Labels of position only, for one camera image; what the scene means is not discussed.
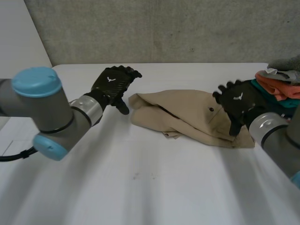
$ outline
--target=black cable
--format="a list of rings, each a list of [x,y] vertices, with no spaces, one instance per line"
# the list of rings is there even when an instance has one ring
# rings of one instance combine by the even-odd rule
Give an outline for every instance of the black cable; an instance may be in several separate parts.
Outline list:
[[[37,150],[35,150],[35,148],[32,146],[30,149],[21,151],[17,155],[0,156],[0,162],[10,162],[10,161],[18,160],[18,159],[21,159],[21,158],[28,158],[30,155],[32,155],[36,152],[37,152]]]

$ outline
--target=logo on robotic hand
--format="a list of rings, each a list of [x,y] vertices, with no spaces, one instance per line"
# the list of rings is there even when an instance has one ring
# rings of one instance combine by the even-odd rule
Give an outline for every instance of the logo on robotic hand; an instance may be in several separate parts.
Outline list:
[[[242,100],[242,97],[243,97],[243,92],[241,93],[240,96],[238,97],[233,97],[234,100]]]
[[[107,79],[108,79],[108,82],[116,80],[116,79],[109,79],[109,77],[107,77]]]

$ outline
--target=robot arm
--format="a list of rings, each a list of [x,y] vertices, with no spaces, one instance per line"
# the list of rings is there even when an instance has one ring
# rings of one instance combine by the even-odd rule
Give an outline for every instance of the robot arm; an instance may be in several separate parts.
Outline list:
[[[300,106],[291,123],[278,114],[269,112],[263,96],[249,81],[236,81],[219,86],[221,94],[213,96],[227,112],[237,135],[246,125],[251,136],[300,189]]]
[[[31,117],[40,131],[33,139],[34,148],[59,161],[99,123],[107,105],[129,114],[121,98],[138,77],[142,75],[130,67],[107,68],[91,92],[69,104],[54,70],[26,69],[13,79],[0,80],[0,116]]]

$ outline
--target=blue joint cap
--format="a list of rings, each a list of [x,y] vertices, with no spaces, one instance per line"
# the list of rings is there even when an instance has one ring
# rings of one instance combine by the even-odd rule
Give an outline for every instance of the blue joint cap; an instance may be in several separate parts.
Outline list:
[[[291,181],[300,189],[300,171],[291,178]]]
[[[12,79],[12,88],[19,95],[44,98],[60,91],[62,85],[57,73],[48,67],[22,70]]]
[[[68,151],[60,144],[41,135],[34,137],[33,147],[44,156],[55,161],[62,160],[68,154]]]

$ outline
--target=gray cloth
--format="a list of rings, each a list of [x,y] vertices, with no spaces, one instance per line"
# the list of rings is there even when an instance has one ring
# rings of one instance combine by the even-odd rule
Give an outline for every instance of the gray cloth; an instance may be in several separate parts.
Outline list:
[[[300,55],[287,60],[275,60],[269,63],[268,68],[274,68],[281,71],[296,70],[300,72]]]
[[[292,85],[300,84],[300,55],[290,59],[274,60],[268,64],[268,69],[278,70],[276,74],[259,73],[259,75],[281,81],[291,82]]]
[[[259,71],[259,75],[280,81],[291,82],[292,85],[300,84],[300,72],[296,70],[277,71],[276,73],[268,73],[265,70]]]

